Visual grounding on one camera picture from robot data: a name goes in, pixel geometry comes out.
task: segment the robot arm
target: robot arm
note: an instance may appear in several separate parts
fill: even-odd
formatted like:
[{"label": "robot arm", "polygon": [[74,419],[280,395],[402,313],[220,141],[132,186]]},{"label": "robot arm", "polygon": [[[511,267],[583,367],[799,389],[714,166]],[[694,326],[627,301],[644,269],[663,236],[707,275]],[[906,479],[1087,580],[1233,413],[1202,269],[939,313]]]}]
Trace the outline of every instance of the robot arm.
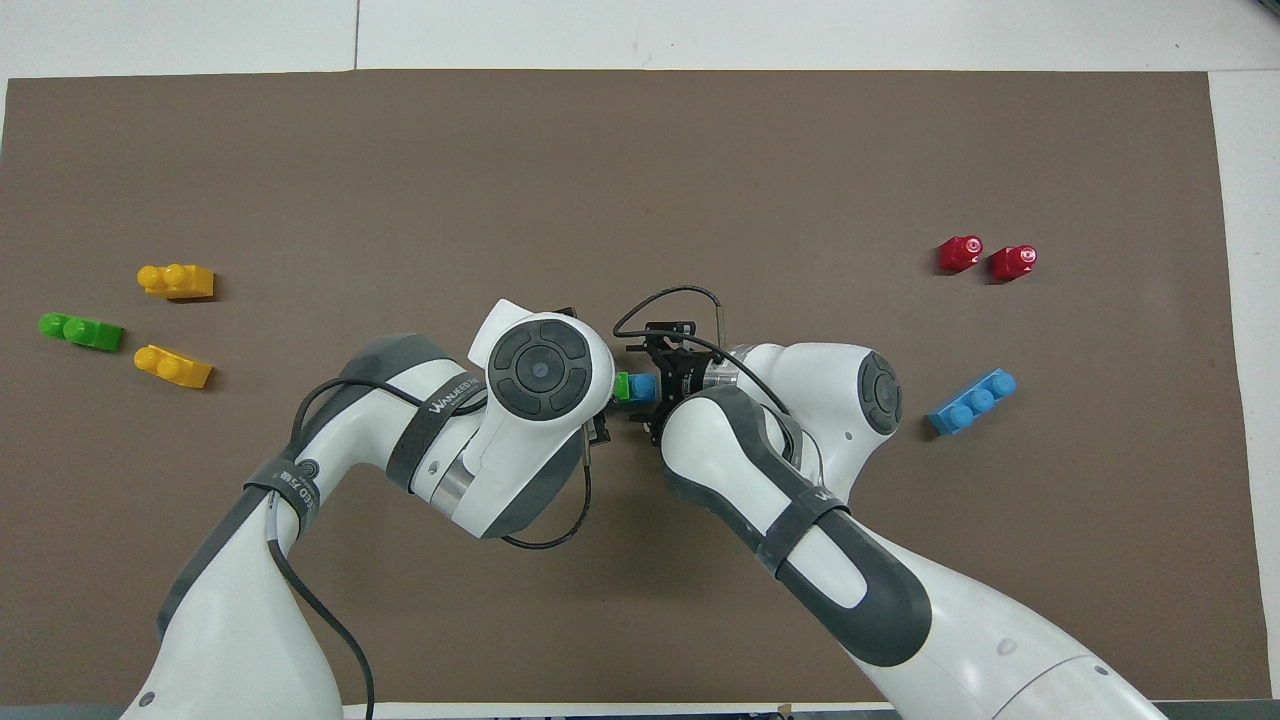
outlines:
[{"label": "robot arm", "polygon": [[664,418],[668,484],[730,525],[905,720],[1164,717],[1036,612],[852,519],[854,477],[901,416],[882,357],[827,343],[735,354],[792,416],[708,365],[709,389]]},{"label": "robot arm", "polygon": [[160,652],[124,719],[342,717],[333,673],[271,557],[347,470],[366,462],[475,537],[527,527],[573,473],[613,361],[588,325],[502,301],[468,355],[490,388],[424,336],[379,338],[183,568]]}]

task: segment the brown paper surface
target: brown paper surface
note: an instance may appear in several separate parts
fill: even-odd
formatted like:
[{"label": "brown paper surface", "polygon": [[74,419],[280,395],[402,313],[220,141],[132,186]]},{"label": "brown paper surface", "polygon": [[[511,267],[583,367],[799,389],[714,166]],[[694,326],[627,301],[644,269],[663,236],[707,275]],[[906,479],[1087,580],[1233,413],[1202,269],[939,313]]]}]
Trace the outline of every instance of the brown paper surface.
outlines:
[{"label": "brown paper surface", "polygon": [[[728,340],[877,348],[905,388],[855,515],[1155,698],[1267,669],[1203,74],[361,72],[12,81],[0,163],[0,703],[124,702],[155,610],[297,402],[370,338],[465,356],[490,305],[607,334],[652,291]],[[1032,243],[988,284],[933,270]],[[218,273],[170,304],[143,264]],[[102,354],[56,310],[125,328]],[[695,319],[696,299],[643,319]],[[215,365],[188,391],[132,366]],[[622,342],[614,346],[622,356]],[[991,368],[1018,392],[931,439]],[[621,369],[648,369],[639,356]],[[479,542],[353,471],[293,553],[383,700],[863,701],[874,688],[625,414],[585,529]],[[577,512],[571,482],[526,534]],[[314,623],[343,697],[361,684]]]}]

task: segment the lego brick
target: lego brick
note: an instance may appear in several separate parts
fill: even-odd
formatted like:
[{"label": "lego brick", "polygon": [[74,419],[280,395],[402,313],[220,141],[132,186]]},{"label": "lego brick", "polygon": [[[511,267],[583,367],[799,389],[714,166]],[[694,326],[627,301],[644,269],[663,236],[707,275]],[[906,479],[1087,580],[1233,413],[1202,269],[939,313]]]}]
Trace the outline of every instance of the lego brick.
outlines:
[{"label": "lego brick", "polygon": [[613,397],[618,402],[627,402],[631,400],[631,383],[627,382],[627,373],[617,373],[613,375]]},{"label": "lego brick", "polygon": [[133,354],[133,366],[182,387],[202,388],[212,365],[148,345]]},{"label": "lego brick", "polygon": [[956,236],[938,246],[938,268],[959,273],[978,264],[982,238],[972,234]]},{"label": "lego brick", "polygon": [[1018,380],[1000,368],[973,380],[925,415],[938,434],[950,436],[968,428],[982,414],[1018,389]]},{"label": "lego brick", "polygon": [[658,375],[653,373],[617,373],[613,397],[618,402],[653,402],[658,400]]},{"label": "lego brick", "polygon": [[1039,254],[1030,245],[1001,247],[991,256],[991,277],[997,281],[1018,279],[1032,272]]},{"label": "lego brick", "polygon": [[212,297],[214,273],[200,265],[143,265],[138,269],[138,284],[147,295],[182,300],[188,297]]},{"label": "lego brick", "polygon": [[84,347],[115,352],[120,347],[124,331],[119,325],[77,318],[63,313],[47,313],[40,318],[40,332],[47,337],[65,340]]}]

